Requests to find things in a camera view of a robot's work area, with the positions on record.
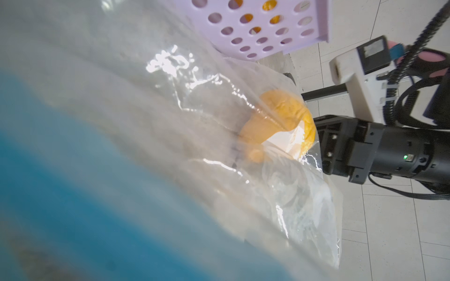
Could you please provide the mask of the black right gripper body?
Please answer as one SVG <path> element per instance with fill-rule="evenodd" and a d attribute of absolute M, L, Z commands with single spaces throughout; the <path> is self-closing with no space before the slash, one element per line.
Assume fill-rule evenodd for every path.
<path fill-rule="evenodd" d="M 322 169 L 363 184 L 370 173 L 431 184 L 450 182 L 450 134 L 338 115 L 314 119 Z"/>

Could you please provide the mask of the yellow pear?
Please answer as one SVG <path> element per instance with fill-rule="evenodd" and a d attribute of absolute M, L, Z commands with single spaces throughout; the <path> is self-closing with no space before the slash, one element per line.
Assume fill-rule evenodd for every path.
<path fill-rule="evenodd" d="M 231 1 L 229 1 L 229 8 L 232 10 L 238 9 L 243 5 L 243 3 L 244 3 L 243 0 L 231 0 Z M 277 6 L 276 0 L 269 0 L 269 1 L 266 1 L 265 3 L 263 3 L 262 10 L 271 11 L 271 10 L 275 9 L 276 6 Z M 253 18 L 254 18 L 254 15 L 252 15 L 252 14 L 244 14 L 240 18 L 240 22 L 241 23 L 249 23 L 253 20 Z M 281 20 L 282 20 L 282 16 L 277 15 L 270 19 L 270 23 L 272 25 L 275 25 L 275 24 L 279 23 Z M 256 35 L 256 34 L 260 33 L 260 31 L 261 31 L 261 27 L 257 26 L 257 27 L 250 29 L 249 34 Z"/>
<path fill-rule="evenodd" d="M 276 146 L 295 160 L 314 146 L 316 126 L 311 112 L 299 96 L 283 90 L 269 90 L 260 96 L 260 105 L 244 124 L 239 141 L 246 144 L 247 159 L 261 163 L 265 153 L 260 146 L 268 143 Z"/>

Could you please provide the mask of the blue zip-top bag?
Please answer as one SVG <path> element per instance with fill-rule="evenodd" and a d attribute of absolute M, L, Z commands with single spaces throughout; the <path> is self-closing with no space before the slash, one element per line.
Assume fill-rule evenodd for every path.
<path fill-rule="evenodd" d="M 3 281 L 335 281 L 320 145 L 246 158 L 295 85 L 158 1 L 1 2 Z"/>

